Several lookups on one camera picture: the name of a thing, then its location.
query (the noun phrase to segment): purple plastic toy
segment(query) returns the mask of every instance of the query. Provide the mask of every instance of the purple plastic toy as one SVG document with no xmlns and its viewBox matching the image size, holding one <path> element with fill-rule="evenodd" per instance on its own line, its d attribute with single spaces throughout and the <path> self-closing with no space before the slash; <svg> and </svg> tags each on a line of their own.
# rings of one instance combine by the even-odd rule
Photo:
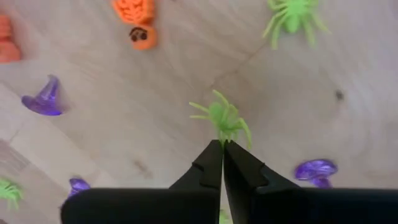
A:
<svg viewBox="0 0 398 224">
<path fill-rule="evenodd" d="M 295 169 L 295 178 L 307 180 L 323 189 L 331 188 L 328 180 L 330 175 L 337 172 L 337 166 L 328 159 L 314 159 L 300 164 Z"/>
<path fill-rule="evenodd" d="M 88 190 L 90 189 L 90 185 L 83 179 L 78 178 L 78 177 L 73 177 L 69 180 L 70 187 L 72 188 L 68 198 L 74 196 L 78 192 L 81 192 L 83 190 Z"/>
<path fill-rule="evenodd" d="M 58 78 L 53 75 L 49 75 L 49 78 L 50 81 L 37 96 L 23 96 L 22 104 L 36 113 L 58 116 L 62 114 L 57 108 Z"/>
</svg>

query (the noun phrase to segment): dark spot on floor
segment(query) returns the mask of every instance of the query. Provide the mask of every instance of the dark spot on floor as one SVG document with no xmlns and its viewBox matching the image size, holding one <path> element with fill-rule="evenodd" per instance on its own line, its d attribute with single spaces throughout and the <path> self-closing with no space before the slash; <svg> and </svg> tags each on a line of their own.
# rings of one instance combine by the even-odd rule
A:
<svg viewBox="0 0 398 224">
<path fill-rule="evenodd" d="M 154 174 L 149 170 L 148 166 L 140 160 L 136 159 L 132 162 L 138 169 L 139 172 L 147 179 L 153 178 Z"/>
<path fill-rule="evenodd" d="M 343 92 L 341 92 L 341 90 L 336 90 L 336 99 L 338 101 L 344 100 L 344 94 L 343 94 Z"/>
</svg>

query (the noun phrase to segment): toy spider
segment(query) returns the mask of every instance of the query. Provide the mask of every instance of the toy spider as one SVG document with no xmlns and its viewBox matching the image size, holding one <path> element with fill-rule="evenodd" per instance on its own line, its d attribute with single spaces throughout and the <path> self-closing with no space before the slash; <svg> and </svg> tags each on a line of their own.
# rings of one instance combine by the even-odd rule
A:
<svg viewBox="0 0 398 224">
<path fill-rule="evenodd" d="M 229 223 L 229 217 L 225 210 L 220 209 L 220 218 L 218 221 L 219 224 L 228 224 Z"/>
<path fill-rule="evenodd" d="M 318 0 L 268 0 L 268 5 L 273 11 L 278 12 L 272 17 L 263 34 L 263 38 L 265 38 L 274 26 L 274 31 L 272 32 L 273 49 L 277 48 L 280 27 L 282 25 L 285 27 L 287 32 L 292 34 L 296 33 L 300 26 L 303 25 L 305 34 L 311 45 L 315 43 L 310 23 L 311 19 L 320 29 L 330 32 L 328 28 L 323 25 L 318 15 L 312 11 L 314 7 L 318 6 Z"/>
<path fill-rule="evenodd" d="M 248 149 L 251 148 L 251 132 L 248 125 L 244 122 L 243 118 L 238 117 L 238 110 L 218 91 L 213 90 L 213 93 L 221 99 L 224 106 L 219 102 L 212 102 L 209 108 L 205 108 L 197 103 L 189 102 L 191 106 L 207 113 L 207 115 L 193 115 L 191 118 L 207 119 L 210 120 L 217 131 L 218 139 L 221 147 L 224 148 L 225 141 L 231 142 L 231 138 L 236 141 L 238 132 L 244 130 L 248 141 Z"/>
<path fill-rule="evenodd" d="M 18 209 L 18 201 L 22 199 L 22 190 L 16 184 L 0 179 L 0 198 L 8 201 L 8 209 L 10 209 L 11 203 L 14 204 L 15 209 Z"/>
</svg>

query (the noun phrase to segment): orange skeleton toy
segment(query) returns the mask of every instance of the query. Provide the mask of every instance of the orange skeleton toy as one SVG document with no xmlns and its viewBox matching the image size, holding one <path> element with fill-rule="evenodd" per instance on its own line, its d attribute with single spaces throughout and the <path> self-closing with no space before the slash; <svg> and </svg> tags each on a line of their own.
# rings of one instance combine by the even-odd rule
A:
<svg viewBox="0 0 398 224">
<path fill-rule="evenodd" d="M 112 5 L 123 22 L 136 26 L 130 33 L 135 49 L 145 50 L 156 45 L 157 34 L 150 26 L 155 17 L 154 0 L 114 0 Z"/>
<path fill-rule="evenodd" d="M 122 21 L 130 24 L 148 24 L 155 17 L 154 0 L 117 0 L 113 7 Z"/>
<path fill-rule="evenodd" d="M 0 15 L 0 63 L 8 63 L 21 59 L 21 53 L 11 41 L 11 23 L 7 16 Z"/>
</svg>

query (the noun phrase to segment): light wooden surface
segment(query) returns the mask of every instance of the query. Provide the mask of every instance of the light wooden surface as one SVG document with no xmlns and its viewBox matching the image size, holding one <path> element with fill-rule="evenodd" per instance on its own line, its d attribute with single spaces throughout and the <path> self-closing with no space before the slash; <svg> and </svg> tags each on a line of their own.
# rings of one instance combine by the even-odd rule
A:
<svg viewBox="0 0 398 224">
<path fill-rule="evenodd" d="M 333 34 L 317 31 L 313 49 L 301 32 L 282 34 L 279 50 L 261 39 L 266 0 L 156 6 L 159 46 L 140 52 L 108 0 L 0 0 L 24 54 L 0 65 L 0 175 L 25 191 L 18 212 L 0 201 L 0 219 L 59 223 L 73 175 L 94 187 L 168 187 L 214 136 L 188 118 L 188 102 L 210 102 L 212 89 L 237 105 L 252 153 L 280 174 L 326 157 L 340 167 L 334 186 L 398 187 L 396 0 L 324 0 Z M 56 118 L 20 104 L 48 74 L 68 106 Z"/>
</svg>

